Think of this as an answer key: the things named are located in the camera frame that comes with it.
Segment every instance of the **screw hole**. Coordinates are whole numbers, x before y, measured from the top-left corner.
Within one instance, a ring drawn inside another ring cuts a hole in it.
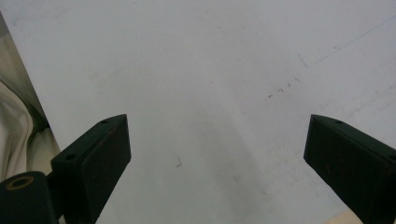
[[[67,161],[71,161],[71,160],[73,160],[75,157],[76,157],[75,154],[70,154],[70,155],[67,155],[65,158],[66,158]]]

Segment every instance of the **white table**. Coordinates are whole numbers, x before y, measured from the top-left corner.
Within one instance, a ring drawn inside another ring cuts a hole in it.
[[[61,148],[128,114],[98,223],[322,223],[310,114],[396,147],[396,3],[15,1],[0,10]]]

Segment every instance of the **beige fabric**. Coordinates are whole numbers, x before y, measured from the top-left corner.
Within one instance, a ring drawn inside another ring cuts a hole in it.
[[[50,160],[59,152],[60,149],[50,128],[35,133],[27,150],[28,170],[41,171],[46,175],[49,174],[52,170]]]
[[[351,210],[347,210],[324,224],[362,224],[362,222]]]
[[[28,108],[29,110],[33,109],[37,113],[34,116],[45,117],[35,89],[9,33],[0,36],[0,80],[16,93],[26,106],[31,107]]]
[[[26,171],[26,150],[33,130],[23,102],[0,82],[0,180]]]

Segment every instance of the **white sheet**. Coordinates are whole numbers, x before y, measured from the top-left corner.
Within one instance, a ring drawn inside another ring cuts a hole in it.
[[[396,147],[396,3],[2,1],[65,148],[127,113],[133,161],[98,223],[322,223],[309,116]]]

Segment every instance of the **white surface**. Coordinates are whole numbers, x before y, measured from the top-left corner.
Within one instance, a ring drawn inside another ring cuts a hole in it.
[[[128,114],[133,161],[98,223],[322,223],[345,206],[304,163],[310,114],[396,147],[394,1],[0,9],[61,148]]]

